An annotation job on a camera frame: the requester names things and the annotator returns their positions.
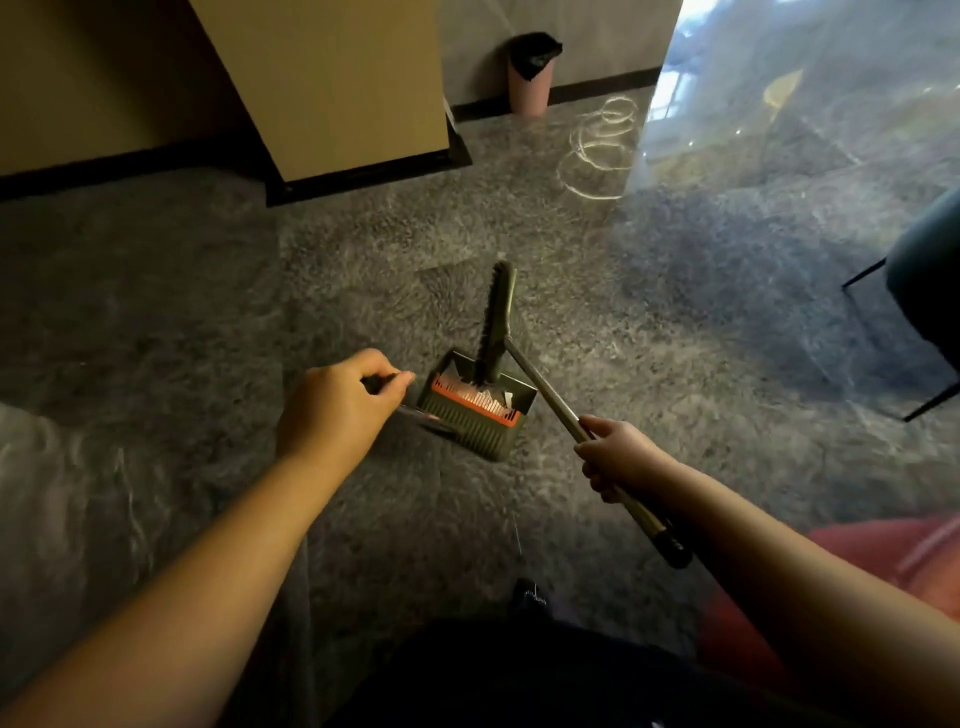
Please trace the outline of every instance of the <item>chair leg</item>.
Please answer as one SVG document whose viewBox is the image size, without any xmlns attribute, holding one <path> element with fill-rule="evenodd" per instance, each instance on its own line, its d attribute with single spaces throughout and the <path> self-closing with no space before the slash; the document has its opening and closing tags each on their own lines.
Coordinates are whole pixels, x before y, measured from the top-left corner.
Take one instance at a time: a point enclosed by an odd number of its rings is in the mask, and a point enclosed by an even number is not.
<svg viewBox="0 0 960 728">
<path fill-rule="evenodd" d="M 903 421 L 908 423 L 911 420 L 916 420 L 924 412 L 927 412 L 939 404 L 943 404 L 945 401 L 949 400 L 951 397 L 955 397 L 960 394 L 960 381 L 956 384 L 951 384 L 947 389 L 941 392 L 939 395 L 934 397 L 932 400 L 924 402 L 917 409 L 911 412 L 909 415 L 903 418 Z"/>
<path fill-rule="evenodd" d="M 867 270 L 865 270 L 865 271 L 860 271 L 858 274 L 856 274 L 853 278 L 851 278 L 850 280 L 848 280 L 846 283 L 844 283 L 844 284 L 843 284 L 842 286 L 840 286 L 840 287 L 845 289 L 848 285 L 852 285 L 853 283 L 856 283 L 858 280 L 860 280 L 860 279 L 862 279 L 862 278 L 866 278 L 866 277 L 869 276 L 873 271 L 878 271 L 880 268 L 882 268 L 882 267 L 886 264 L 886 262 L 887 262 L 887 259 L 886 259 L 885 257 L 882 258 L 879 262 L 874 263 L 874 264 L 873 264 L 872 266 L 870 266 Z"/>
</svg>

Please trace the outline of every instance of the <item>metal broom handle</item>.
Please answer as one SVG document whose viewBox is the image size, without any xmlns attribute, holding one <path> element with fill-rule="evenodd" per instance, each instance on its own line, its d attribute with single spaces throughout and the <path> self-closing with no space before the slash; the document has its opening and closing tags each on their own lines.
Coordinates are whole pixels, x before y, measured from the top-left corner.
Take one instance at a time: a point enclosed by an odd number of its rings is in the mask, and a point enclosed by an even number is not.
<svg viewBox="0 0 960 728">
<path fill-rule="evenodd" d="M 557 393 L 557 390 L 550 385 L 550 382 L 543 378 L 543 375 L 538 371 L 537 367 L 516 347 L 514 340 L 508 335 L 504 337 L 503 343 L 507 351 L 510 352 L 510 356 L 520 365 L 520 369 L 523 370 L 524 374 L 533 379 L 534 385 L 543 394 L 543 398 L 546 400 L 546 403 L 550 405 L 550 409 L 560 418 L 560 421 L 564 424 L 564 427 L 566 427 L 566 431 L 573 435 L 573 439 L 578 443 L 594 440 L 593 435 L 580 425 L 580 419 L 576 413 L 570 409 L 570 406 Z M 636 524 L 640 526 L 642 531 L 647 535 L 647 538 L 650 539 L 650 542 L 666 560 L 667 564 L 674 569 L 685 569 L 689 566 L 693 560 L 693 552 L 686 544 L 677 538 L 669 526 L 664 524 L 663 521 L 651 513 L 646 506 L 628 494 L 618 484 L 613 484 L 613 491 L 616 493 L 616 497 L 623 507 L 633 516 Z"/>
</svg>

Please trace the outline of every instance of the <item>beige wall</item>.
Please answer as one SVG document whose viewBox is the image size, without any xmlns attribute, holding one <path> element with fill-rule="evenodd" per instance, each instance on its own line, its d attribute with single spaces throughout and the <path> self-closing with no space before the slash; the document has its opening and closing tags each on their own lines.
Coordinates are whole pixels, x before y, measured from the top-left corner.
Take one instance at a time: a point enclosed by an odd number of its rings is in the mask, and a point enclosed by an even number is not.
<svg viewBox="0 0 960 728">
<path fill-rule="evenodd" d="M 433 0 L 191 0 L 286 181 L 447 147 Z"/>
<path fill-rule="evenodd" d="M 615 76 L 663 63 L 682 0 L 437 0 L 450 104 L 506 91 L 513 36 L 546 31 L 564 44 L 554 84 Z"/>
<path fill-rule="evenodd" d="M 0 2 L 0 175 L 242 123 L 186 0 Z"/>
</svg>

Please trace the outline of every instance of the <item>gray wall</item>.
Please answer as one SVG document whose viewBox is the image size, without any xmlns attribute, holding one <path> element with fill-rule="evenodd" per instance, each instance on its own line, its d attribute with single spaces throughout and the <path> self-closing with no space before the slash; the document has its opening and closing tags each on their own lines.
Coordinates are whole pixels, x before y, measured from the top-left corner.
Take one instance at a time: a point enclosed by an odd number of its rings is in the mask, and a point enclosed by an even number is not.
<svg viewBox="0 0 960 728">
<path fill-rule="evenodd" d="M 444 93 L 450 104 L 506 90 L 503 44 L 546 31 L 564 44 L 554 84 L 663 63 L 683 0 L 437 0 Z"/>
</svg>

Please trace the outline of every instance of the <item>baseboard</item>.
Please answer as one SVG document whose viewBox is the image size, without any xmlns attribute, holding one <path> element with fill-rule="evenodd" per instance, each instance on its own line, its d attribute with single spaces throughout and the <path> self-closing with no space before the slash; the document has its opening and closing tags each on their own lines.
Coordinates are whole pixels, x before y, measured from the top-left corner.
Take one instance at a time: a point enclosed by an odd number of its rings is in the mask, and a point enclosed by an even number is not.
<svg viewBox="0 0 960 728">
<path fill-rule="evenodd" d="M 230 166 L 246 171 L 245 161 L 258 143 L 249 131 L 216 134 L 175 142 L 154 149 L 86 159 L 55 167 L 18 172 L 0 177 L 0 200 L 46 195 L 72 187 L 114 182 L 170 169 L 199 166 Z"/>
<path fill-rule="evenodd" d="M 449 146 L 437 152 L 381 161 L 365 167 L 331 172 L 304 180 L 285 182 L 279 175 L 267 180 L 267 206 L 287 205 L 289 203 L 324 197 L 351 189 L 371 187 L 385 182 L 409 180 L 414 177 L 443 172 L 473 164 L 467 145 L 456 133 L 449 119 L 446 120 L 446 137 Z"/>
<path fill-rule="evenodd" d="M 555 85 L 550 89 L 549 104 L 565 104 L 570 101 L 580 101 L 594 96 L 606 96 L 611 93 L 623 93 L 635 88 L 645 88 L 657 84 L 661 66 L 645 68 L 641 71 L 621 73 L 617 76 L 607 76 L 603 79 L 581 81 L 577 84 Z M 491 99 L 471 101 L 468 104 L 459 104 L 453 107 L 453 118 L 456 121 L 475 121 L 492 116 L 502 116 L 510 113 L 510 101 L 507 94 L 494 96 Z"/>
<path fill-rule="evenodd" d="M 221 167 L 266 184 L 267 206 L 307 200 L 359 187 L 395 182 L 473 164 L 467 145 L 446 121 L 449 147 L 306 180 L 284 182 L 252 126 L 140 152 L 88 159 L 0 177 L 0 201 L 46 195 L 73 187 L 115 182 L 184 167 Z"/>
</svg>

